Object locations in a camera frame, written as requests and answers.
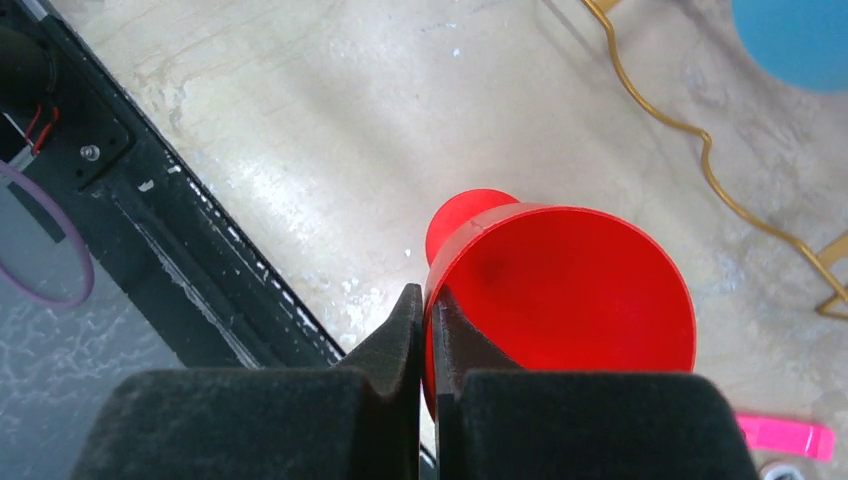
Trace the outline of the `red wine glass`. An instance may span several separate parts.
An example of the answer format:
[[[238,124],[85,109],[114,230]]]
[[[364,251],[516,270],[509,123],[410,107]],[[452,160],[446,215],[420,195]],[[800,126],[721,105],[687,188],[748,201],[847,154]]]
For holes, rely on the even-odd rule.
[[[425,253],[426,305],[448,290],[521,367],[695,367],[695,310],[681,272],[653,238],[619,217],[473,189],[436,211]]]

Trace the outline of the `pink highlighter marker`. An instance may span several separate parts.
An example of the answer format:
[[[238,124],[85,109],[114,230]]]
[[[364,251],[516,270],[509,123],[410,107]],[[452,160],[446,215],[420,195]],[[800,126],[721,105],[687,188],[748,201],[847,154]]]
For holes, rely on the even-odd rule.
[[[805,457],[818,462],[833,458],[836,437],[827,426],[786,418],[735,414],[747,447]]]

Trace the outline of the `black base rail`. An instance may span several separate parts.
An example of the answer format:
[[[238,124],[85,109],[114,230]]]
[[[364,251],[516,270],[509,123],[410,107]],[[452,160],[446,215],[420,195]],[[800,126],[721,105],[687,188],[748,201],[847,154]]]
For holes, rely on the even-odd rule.
[[[339,345],[47,1],[1,5],[1,475],[62,479],[148,368]]]

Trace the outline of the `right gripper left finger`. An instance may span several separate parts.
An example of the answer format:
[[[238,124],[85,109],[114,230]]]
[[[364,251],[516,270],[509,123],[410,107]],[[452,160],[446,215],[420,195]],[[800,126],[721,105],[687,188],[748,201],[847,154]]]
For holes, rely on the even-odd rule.
[[[110,395],[75,479],[415,479],[422,290],[329,368],[153,370]]]

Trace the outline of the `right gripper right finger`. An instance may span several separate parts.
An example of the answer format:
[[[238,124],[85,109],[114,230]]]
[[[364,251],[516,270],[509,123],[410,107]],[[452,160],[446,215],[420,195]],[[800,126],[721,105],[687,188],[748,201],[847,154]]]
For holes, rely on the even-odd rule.
[[[732,409],[703,377],[519,367],[449,290],[431,330],[443,479],[754,479]]]

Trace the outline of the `front blue wine glass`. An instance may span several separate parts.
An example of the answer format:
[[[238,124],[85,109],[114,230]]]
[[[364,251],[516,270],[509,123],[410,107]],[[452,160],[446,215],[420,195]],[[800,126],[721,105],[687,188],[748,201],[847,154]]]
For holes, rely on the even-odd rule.
[[[847,2],[735,0],[731,13],[747,54],[778,80],[821,93],[847,90]]]

